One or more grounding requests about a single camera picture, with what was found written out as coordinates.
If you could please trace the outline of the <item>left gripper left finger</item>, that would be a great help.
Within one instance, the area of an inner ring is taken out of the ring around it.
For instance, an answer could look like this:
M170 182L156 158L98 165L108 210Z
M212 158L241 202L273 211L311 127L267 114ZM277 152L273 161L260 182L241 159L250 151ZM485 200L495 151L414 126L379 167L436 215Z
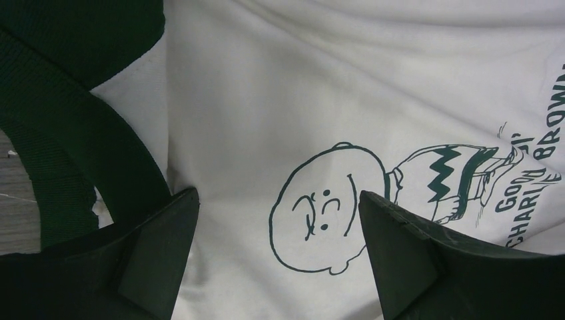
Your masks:
M185 189L162 209L1 257L2 319L170 319L199 216Z

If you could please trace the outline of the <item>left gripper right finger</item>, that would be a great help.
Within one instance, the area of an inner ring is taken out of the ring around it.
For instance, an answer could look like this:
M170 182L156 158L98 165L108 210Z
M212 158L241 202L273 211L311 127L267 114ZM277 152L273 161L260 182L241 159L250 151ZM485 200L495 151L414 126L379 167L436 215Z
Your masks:
M385 319L563 319L564 256L501 247L370 191L359 217Z

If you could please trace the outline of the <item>green and white t-shirt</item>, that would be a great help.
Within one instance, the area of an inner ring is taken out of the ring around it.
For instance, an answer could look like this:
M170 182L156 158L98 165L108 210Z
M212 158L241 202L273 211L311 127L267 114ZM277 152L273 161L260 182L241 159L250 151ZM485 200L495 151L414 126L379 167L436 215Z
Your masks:
M170 319L385 319L363 191L564 256L564 2L2 1L1 130L39 208L3 255L196 189Z

